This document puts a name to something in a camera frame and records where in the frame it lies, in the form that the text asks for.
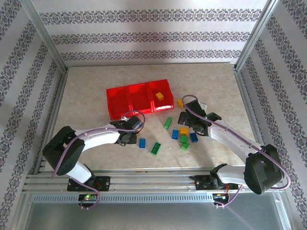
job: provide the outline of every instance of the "yellow lego brick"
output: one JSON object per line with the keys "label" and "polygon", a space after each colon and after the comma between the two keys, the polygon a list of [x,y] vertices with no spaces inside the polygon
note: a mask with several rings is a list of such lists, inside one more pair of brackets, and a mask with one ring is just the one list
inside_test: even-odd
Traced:
{"label": "yellow lego brick", "polygon": [[178,105],[180,108],[184,108],[184,107],[183,107],[182,100],[181,100],[180,98],[177,100],[177,105]]}
{"label": "yellow lego brick", "polygon": [[189,129],[188,128],[180,128],[180,135],[184,135],[187,136],[189,133]]}
{"label": "yellow lego brick", "polygon": [[160,92],[156,93],[155,97],[158,99],[158,101],[162,101],[164,99],[163,94],[161,94]]}

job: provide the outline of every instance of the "striped wallpaper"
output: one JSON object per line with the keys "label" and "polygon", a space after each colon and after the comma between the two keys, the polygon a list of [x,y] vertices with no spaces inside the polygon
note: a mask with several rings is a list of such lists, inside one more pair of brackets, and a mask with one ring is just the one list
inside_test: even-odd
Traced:
{"label": "striped wallpaper", "polygon": [[0,230],[10,229],[62,76],[18,0],[0,0]]}
{"label": "striped wallpaper", "polygon": [[297,229],[307,229],[306,19],[307,1],[280,1],[241,70],[262,138],[290,173]]}
{"label": "striped wallpaper", "polygon": [[33,1],[67,66],[231,62],[266,0]]}

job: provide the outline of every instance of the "speckled surface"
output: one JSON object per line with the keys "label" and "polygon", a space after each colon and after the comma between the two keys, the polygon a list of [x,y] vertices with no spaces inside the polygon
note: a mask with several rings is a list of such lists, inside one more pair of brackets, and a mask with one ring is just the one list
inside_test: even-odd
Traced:
{"label": "speckled surface", "polygon": [[[242,165],[232,151],[209,137],[199,137],[197,143],[189,140],[188,151],[180,148],[179,140],[171,138],[173,129],[181,127],[177,120],[183,109],[176,105],[177,98],[194,94],[208,105],[208,113],[217,113],[233,128],[254,139],[229,63],[70,68],[54,133],[63,126],[74,129],[104,126],[110,122],[106,89],[160,79],[168,79],[175,109],[146,115],[145,128],[138,134],[138,140],[146,139],[146,148],[106,144],[84,152],[80,162],[93,170]],[[169,116],[173,122],[165,130]],[[157,156],[150,153],[155,142],[162,144]]]}

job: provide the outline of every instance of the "red tray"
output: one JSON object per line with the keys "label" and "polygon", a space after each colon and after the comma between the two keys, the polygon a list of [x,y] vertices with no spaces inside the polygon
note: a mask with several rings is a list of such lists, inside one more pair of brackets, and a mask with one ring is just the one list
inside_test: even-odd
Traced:
{"label": "red tray", "polygon": [[[158,92],[163,94],[162,101],[155,96]],[[174,108],[174,98],[166,79],[107,89],[106,97],[111,120],[121,119],[129,110],[148,114]]]}

